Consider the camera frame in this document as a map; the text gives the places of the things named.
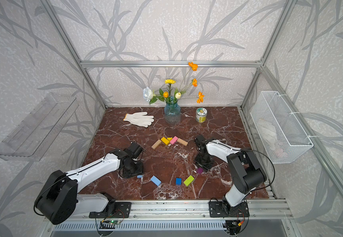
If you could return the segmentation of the purple block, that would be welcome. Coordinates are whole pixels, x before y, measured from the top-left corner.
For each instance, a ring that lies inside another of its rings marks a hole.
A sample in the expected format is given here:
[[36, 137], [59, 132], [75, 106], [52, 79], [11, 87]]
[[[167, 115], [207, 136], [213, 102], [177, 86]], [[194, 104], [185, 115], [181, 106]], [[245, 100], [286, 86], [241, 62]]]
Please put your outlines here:
[[197, 174], [202, 174], [204, 172], [204, 169], [199, 167], [196, 172]]

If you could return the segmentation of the lime green block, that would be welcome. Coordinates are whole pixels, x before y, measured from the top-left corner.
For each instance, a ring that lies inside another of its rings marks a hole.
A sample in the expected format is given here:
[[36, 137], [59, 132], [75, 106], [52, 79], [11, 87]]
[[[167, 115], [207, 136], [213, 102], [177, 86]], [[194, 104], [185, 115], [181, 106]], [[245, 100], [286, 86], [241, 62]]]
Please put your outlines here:
[[195, 178], [192, 175], [190, 175], [183, 183], [186, 187], [188, 187], [194, 180]]

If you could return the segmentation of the light blue slanted block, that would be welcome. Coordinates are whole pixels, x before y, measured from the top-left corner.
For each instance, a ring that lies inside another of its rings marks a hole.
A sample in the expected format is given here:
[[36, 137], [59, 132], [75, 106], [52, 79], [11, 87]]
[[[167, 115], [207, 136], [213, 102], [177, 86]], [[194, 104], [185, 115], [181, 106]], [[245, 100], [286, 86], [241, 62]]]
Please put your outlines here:
[[161, 183], [162, 183], [161, 180], [158, 179], [158, 178], [157, 178], [156, 176], [154, 176], [154, 175], [151, 177], [150, 180], [151, 180], [151, 182], [153, 182], [156, 186], [160, 186]]

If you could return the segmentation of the natural wood block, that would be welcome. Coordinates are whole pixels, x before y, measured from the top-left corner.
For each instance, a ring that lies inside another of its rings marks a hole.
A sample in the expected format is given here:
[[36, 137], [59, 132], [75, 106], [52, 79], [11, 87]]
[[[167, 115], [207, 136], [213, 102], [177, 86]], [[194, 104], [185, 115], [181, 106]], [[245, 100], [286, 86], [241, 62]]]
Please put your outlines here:
[[153, 150], [155, 150], [161, 143], [162, 143], [162, 141], [158, 139], [158, 140], [152, 145], [151, 148], [152, 148]]
[[177, 139], [177, 142], [180, 143], [180, 144], [182, 144], [182, 145], [184, 145], [184, 146], [187, 146], [187, 145], [188, 145], [188, 142], [187, 142], [187, 141], [184, 141], [184, 140], [181, 139], [181, 138], [178, 138], [178, 139]]

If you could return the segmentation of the dark blue cube block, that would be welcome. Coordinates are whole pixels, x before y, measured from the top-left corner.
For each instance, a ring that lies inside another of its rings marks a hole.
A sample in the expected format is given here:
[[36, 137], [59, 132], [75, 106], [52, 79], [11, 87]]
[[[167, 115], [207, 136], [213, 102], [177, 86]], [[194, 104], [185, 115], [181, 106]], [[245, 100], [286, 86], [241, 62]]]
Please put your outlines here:
[[181, 185], [182, 179], [181, 178], [176, 178], [176, 185]]

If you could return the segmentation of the pink rectangular block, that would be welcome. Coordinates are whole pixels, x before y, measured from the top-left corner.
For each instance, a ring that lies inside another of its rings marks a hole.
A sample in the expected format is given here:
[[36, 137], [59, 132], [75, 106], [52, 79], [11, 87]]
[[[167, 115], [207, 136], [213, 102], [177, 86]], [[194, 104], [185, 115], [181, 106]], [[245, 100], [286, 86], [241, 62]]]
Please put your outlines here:
[[177, 140], [178, 140], [178, 137], [177, 137], [177, 136], [174, 136], [174, 137], [170, 140], [170, 144], [176, 143]]

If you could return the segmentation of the yellow rectangular block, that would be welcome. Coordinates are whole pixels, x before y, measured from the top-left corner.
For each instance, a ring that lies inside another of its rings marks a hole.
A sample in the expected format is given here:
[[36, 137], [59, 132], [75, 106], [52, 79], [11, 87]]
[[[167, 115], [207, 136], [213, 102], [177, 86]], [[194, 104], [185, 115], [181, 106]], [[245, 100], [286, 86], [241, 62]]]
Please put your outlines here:
[[165, 138], [165, 137], [162, 137], [162, 138], [161, 138], [161, 141], [162, 141], [166, 146], [168, 146], [168, 145], [170, 144], [170, 141], [169, 141], [167, 138]]

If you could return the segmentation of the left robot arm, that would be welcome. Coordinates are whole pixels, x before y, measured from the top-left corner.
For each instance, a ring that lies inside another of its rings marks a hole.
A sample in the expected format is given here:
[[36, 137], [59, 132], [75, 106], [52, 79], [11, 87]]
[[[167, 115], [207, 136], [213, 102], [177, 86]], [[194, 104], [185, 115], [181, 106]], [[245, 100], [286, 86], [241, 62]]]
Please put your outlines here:
[[128, 148], [115, 149], [78, 169], [53, 172], [34, 201], [34, 212], [45, 216], [54, 225], [84, 213], [88, 213], [90, 218], [128, 218], [130, 202], [117, 203], [105, 192], [83, 195], [80, 191], [113, 171], [117, 171], [122, 178], [142, 175], [143, 163], [139, 159], [142, 152], [142, 147], [132, 142]]

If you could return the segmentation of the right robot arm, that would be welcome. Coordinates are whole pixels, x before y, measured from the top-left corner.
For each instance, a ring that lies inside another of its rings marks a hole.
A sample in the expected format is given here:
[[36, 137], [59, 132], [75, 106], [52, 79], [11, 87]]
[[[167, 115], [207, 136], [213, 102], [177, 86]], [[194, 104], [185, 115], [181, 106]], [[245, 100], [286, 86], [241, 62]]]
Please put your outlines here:
[[267, 180], [253, 150], [245, 150], [226, 145], [219, 140], [205, 139], [202, 135], [195, 137], [198, 154], [195, 165], [204, 171], [213, 167], [213, 157], [228, 164], [232, 186], [223, 197], [223, 205], [227, 209], [238, 207], [246, 196]]

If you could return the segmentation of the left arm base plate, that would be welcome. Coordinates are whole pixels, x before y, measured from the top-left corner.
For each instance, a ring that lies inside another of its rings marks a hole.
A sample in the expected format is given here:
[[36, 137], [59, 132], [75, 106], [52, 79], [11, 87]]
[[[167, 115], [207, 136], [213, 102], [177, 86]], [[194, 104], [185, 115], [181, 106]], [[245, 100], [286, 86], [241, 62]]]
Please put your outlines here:
[[91, 212], [89, 218], [129, 218], [131, 202], [110, 202], [101, 212]]

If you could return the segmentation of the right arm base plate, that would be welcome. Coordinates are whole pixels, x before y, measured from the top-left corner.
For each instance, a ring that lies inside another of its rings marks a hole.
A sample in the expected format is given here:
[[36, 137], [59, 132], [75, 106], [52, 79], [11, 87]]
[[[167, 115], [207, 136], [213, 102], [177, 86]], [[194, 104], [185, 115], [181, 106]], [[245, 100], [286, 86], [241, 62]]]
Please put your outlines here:
[[218, 201], [217, 199], [211, 199], [209, 201], [209, 211], [210, 217], [212, 218], [249, 217], [248, 204], [246, 200], [242, 201], [237, 206], [230, 206], [226, 201]]

